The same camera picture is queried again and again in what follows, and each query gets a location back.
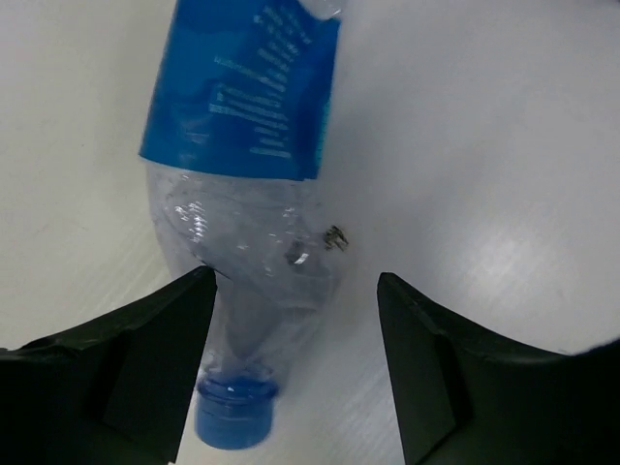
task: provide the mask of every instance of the clear plastic bottle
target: clear plastic bottle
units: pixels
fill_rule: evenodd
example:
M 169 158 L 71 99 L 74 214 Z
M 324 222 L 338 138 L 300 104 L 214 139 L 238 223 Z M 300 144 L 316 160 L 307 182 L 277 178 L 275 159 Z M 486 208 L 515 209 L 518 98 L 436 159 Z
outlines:
M 346 239 L 314 179 L 342 7 L 179 0 L 170 28 L 141 156 L 172 273 L 218 272 L 196 428 L 220 449 L 267 436 L 339 281 Z

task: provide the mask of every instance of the blue bottle cap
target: blue bottle cap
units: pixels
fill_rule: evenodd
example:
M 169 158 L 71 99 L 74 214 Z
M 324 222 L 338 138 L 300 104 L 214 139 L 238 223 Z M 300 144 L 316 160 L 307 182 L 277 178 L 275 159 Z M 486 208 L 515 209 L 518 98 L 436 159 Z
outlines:
M 249 449 L 271 431 L 278 387 L 239 377 L 225 382 L 205 377 L 198 383 L 196 433 L 221 450 Z

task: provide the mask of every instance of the white surface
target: white surface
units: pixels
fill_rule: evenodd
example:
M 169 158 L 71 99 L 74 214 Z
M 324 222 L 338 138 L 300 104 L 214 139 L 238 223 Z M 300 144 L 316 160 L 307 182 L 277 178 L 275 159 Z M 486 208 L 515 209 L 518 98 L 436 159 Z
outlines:
M 136 153 L 171 0 L 0 2 L 0 344 L 167 282 Z M 402 464 L 374 288 L 521 341 L 620 334 L 620 6 L 352 0 L 323 183 L 356 246 L 275 431 L 178 463 Z

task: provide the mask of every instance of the bottle label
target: bottle label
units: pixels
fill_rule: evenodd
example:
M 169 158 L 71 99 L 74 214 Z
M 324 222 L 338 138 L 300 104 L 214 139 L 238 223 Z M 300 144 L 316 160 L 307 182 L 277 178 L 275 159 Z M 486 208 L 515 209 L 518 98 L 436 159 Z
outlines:
M 316 178 L 339 25 L 298 0 L 179 0 L 140 155 L 228 176 Z

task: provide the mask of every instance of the plastic bottle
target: plastic bottle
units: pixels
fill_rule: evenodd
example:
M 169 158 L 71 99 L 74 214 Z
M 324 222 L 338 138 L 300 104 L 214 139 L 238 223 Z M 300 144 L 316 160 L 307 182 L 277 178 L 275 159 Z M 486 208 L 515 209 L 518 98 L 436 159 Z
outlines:
M 218 272 L 197 433 L 237 450 L 273 402 L 339 281 L 346 239 L 316 179 L 343 1 L 179 0 L 141 156 L 172 274 Z

